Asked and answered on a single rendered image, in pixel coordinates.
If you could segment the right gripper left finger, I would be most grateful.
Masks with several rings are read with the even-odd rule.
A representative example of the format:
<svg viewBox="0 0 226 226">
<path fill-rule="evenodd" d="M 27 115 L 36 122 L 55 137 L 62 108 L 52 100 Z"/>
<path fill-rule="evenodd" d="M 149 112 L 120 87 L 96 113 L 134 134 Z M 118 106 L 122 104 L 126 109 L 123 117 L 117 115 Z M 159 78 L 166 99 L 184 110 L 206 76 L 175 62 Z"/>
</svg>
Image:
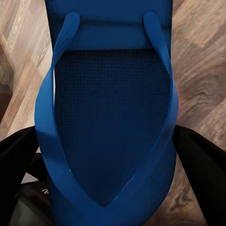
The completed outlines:
<svg viewBox="0 0 226 226">
<path fill-rule="evenodd" d="M 35 126 L 0 141 L 0 225 L 39 147 Z"/>
</svg>

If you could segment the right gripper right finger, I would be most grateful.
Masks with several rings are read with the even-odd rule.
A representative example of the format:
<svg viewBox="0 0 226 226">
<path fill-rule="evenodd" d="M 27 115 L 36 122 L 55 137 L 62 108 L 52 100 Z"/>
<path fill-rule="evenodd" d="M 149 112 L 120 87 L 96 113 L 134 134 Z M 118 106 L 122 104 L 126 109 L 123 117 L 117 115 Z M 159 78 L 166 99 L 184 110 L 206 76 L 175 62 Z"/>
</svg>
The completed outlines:
<svg viewBox="0 0 226 226">
<path fill-rule="evenodd" d="M 226 152 L 176 125 L 173 144 L 208 226 L 226 226 Z"/>
</svg>

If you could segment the sandal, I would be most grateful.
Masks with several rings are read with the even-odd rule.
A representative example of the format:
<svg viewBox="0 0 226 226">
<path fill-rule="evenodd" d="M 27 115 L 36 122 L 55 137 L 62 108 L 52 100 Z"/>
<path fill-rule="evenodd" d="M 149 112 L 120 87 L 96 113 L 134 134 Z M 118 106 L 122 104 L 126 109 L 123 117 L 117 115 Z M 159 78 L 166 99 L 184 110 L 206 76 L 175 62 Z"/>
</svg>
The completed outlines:
<svg viewBox="0 0 226 226">
<path fill-rule="evenodd" d="M 34 124 L 56 226 L 142 226 L 175 173 L 173 0 L 45 0 Z"/>
</svg>

